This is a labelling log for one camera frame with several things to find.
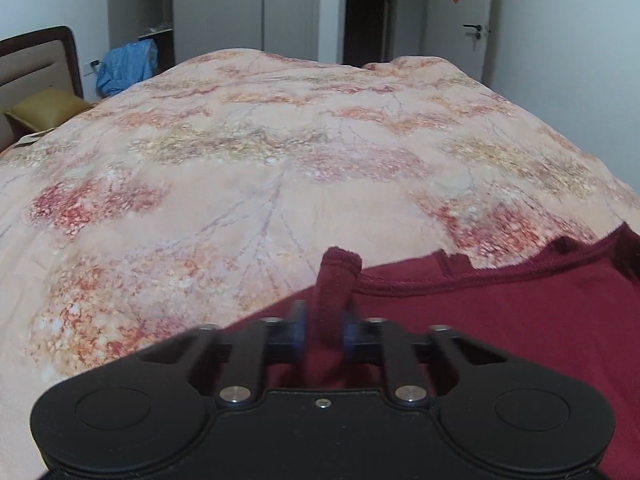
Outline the dark red shirt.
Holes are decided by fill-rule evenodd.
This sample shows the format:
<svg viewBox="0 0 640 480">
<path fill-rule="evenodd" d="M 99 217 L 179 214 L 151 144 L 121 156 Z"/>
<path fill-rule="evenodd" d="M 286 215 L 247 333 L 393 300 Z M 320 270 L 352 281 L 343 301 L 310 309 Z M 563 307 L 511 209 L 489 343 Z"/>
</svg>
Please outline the dark red shirt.
<svg viewBox="0 0 640 480">
<path fill-rule="evenodd" d="M 386 318 L 411 333 L 447 325 L 472 339 L 586 382 L 612 405 L 616 428 L 602 468 L 612 479 L 639 474 L 639 237 L 619 226 L 593 244 L 561 236 L 513 266 L 477 269 L 469 257 L 433 252 L 365 268 L 332 247 L 314 284 L 260 310 L 308 308 L 307 356 L 277 365 L 276 387 L 369 387 L 373 367 L 342 357 L 347 312 Z"/>
</svg>

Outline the blue clothes pile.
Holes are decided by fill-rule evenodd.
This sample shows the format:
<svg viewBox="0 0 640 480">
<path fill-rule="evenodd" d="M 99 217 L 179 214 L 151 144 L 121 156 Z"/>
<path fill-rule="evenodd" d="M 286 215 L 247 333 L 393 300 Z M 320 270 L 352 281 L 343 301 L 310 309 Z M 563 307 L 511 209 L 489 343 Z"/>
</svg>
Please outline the blue clothes pile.
<svg viewBox="0 0 640 480">
<path fill-rule="evenodd" d="M 130 42 L 108 51 L 96 76 L 96 93 L 101 98 L 116 96 L 138 82 L 154 76 L 157 46 L 152 39 Z"/>
</svg>

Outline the white bedroom door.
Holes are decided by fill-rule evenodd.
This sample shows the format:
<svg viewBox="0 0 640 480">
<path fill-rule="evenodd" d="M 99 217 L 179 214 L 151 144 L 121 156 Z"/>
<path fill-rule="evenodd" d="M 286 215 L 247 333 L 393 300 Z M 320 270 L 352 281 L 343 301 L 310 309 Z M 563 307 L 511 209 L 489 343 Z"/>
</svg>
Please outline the white bedroom door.
<svg viewBox="0 0 640 480">
<path fill-rule="evenodd" d="M 476 51 L 472 40 L 465 36 L 463 24 L 489 26 L 491 0 L 426 0 L 422 51 L 438 56 L 460 68 L 468 76 L 480 80 L 483 76 L 488 40 Z"/>
</svg>

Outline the floral pink bed quilt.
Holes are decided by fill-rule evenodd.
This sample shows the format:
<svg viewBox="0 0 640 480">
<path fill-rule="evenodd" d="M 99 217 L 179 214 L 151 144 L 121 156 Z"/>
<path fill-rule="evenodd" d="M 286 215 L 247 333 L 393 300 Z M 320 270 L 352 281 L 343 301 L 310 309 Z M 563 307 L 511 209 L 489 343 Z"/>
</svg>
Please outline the floral pink bed quilt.
<svg viewBox="0 0 640 480">
<path fill-rule="evenodd" d="M 599 159 L 443 58 L 198 56 L 1 157 L 1 474 L 34 478 L 40 393 L 367 264 L 523 261 L 638 226 Z"/>
</svg>

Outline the olive yellow pillow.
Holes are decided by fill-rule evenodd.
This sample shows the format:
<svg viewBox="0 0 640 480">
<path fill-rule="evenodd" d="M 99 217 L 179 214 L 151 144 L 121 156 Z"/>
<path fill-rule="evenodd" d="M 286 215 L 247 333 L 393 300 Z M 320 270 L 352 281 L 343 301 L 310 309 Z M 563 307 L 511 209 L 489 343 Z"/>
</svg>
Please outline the olive yellow pillow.
<svg viewBox="0 0 640 480">
<path fill-rule="evenodd" d="M 58 128 L 93 105 L 74 94 L 47 88 L 8 108 L 4 114 L 30 132 Z"/>
</svg>

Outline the brown beige headboard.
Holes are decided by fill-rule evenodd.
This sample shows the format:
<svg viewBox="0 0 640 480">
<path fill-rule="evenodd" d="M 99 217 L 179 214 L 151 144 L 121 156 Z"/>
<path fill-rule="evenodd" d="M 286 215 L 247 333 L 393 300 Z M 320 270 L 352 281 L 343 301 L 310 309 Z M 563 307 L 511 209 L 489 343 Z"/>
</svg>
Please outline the brown beige headboard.
<svg viewBox="0 0 640 480">
<path fill-rule="evenodd" d="M 84 97 L 76 42 L 67 26 L 54 26 L 2 39 L 1 148 L 4 150 L 27 129 L 4 112 L 45 88 L 57 88 Z"/>
</svg>

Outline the grey wardrobe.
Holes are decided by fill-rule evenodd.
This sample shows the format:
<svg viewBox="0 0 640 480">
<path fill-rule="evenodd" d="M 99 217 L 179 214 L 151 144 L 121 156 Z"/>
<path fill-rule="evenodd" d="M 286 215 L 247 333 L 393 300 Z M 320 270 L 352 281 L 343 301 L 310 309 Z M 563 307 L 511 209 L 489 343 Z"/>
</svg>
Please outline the grey wardrobe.
<svg viewBox="0 0 640 480">
<path fill-rule="evenodd" d="M 250 48 L 323 63 L 343 59 L 346 0 L 107 0 L 113 48 L 152 39 L 160 70 Z"/>
</svg>

